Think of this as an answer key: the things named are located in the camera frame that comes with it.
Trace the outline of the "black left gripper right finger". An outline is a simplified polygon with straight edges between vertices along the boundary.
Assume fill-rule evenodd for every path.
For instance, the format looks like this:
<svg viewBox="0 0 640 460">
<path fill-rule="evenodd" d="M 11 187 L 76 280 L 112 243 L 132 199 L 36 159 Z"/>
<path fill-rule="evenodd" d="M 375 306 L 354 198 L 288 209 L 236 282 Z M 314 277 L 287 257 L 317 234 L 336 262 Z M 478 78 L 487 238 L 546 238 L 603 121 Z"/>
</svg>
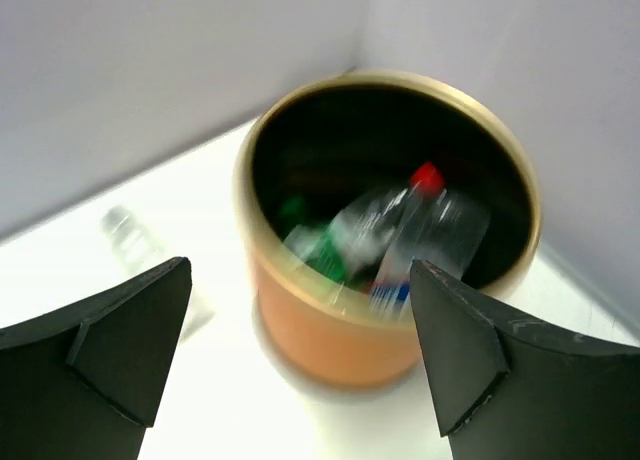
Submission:
<svg viewBox="0 0 640 460">
<path fill-rule="evenodd" d="M 423 261 L 410 300 L 456 459 L 635 459 L 639 350 L 564 329 Z"/>
</svg>

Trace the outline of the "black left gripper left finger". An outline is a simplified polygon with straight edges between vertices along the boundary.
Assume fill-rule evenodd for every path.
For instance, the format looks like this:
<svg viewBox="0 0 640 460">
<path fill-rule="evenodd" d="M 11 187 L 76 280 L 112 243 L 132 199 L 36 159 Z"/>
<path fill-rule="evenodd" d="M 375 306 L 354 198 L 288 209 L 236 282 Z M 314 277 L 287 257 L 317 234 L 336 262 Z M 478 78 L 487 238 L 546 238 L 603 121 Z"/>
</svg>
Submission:
<svg viewBox="0 0 640 460">
<path fill-rule="evenodd" d="M 4 459 L 135 459 L 156 420 L 192 289 L 174 257 L 1 331 Z"/>
</svg>

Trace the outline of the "red label Nongfu water bottle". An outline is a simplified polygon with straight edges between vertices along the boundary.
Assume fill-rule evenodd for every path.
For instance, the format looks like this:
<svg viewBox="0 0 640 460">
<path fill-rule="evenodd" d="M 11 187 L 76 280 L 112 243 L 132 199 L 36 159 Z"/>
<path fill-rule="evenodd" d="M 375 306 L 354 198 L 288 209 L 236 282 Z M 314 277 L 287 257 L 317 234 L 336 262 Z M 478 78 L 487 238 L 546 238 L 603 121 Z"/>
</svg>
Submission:
<svg viewBox="0 0 640 460">
<path fill-rule="evenodd" d="M 346 279 L 382 259 L 415 191 L 430 197 L 439 194 L 444 186 L 440 171 L 427 162 L 407 182 L 376 187 L 343 208 L 329 223 L 327 235 Z"/>
</svg>

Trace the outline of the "blue orange label clear bottle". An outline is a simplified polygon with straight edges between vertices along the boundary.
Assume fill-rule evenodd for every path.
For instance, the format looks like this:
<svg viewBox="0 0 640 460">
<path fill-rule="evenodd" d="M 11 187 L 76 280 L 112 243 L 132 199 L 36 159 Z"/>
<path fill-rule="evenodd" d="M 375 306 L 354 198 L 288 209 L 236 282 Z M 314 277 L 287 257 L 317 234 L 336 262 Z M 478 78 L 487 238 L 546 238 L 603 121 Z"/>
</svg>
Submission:
<svg viewBox="0 0 640 460">
<path fill-rule="evenodd" d="M 409 277 L 415 260 L 462 278 L 490 218 L 485 206 L 456 190 L 437 194 L 413 190 L 372 284 L 369 309 L 385 320 L 409 315 Z"/>
</svg>

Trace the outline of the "green plastic bottle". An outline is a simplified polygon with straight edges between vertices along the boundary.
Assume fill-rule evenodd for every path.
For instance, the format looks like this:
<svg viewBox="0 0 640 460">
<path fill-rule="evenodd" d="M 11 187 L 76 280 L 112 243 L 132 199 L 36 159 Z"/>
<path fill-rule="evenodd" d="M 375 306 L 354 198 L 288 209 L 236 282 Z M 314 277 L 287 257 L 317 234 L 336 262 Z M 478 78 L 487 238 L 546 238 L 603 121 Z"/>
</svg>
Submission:
<svg viewBox="0 0 640 460">
<path fill-rule="evenodd" d="M 331 281 L 344 284 L 347 272 L 328 233 L 328 223 L 311 215 L 302 196 L 292 196 L 279 207 L 277 220 L 283 244 L 304 264 Z"/>
</svg>

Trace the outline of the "clear unlabelled plastic bottle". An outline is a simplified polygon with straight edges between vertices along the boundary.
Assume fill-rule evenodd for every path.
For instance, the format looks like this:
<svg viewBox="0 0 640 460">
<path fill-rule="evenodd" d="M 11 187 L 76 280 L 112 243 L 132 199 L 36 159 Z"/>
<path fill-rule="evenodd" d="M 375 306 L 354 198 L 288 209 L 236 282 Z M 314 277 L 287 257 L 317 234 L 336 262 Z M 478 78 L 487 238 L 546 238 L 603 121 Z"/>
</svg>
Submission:
<svg viewBox="0 0 640 460">
<path fill-rule="evenodd" d="M 175 257 L 174 252 L 124 206 L 111 207 L 102 217 L 101 229 L 113 255 L 130 277 Z M 187 341 L 214 315 L 211 303 L 192 286 L 179 342 Z"/>
</svg>

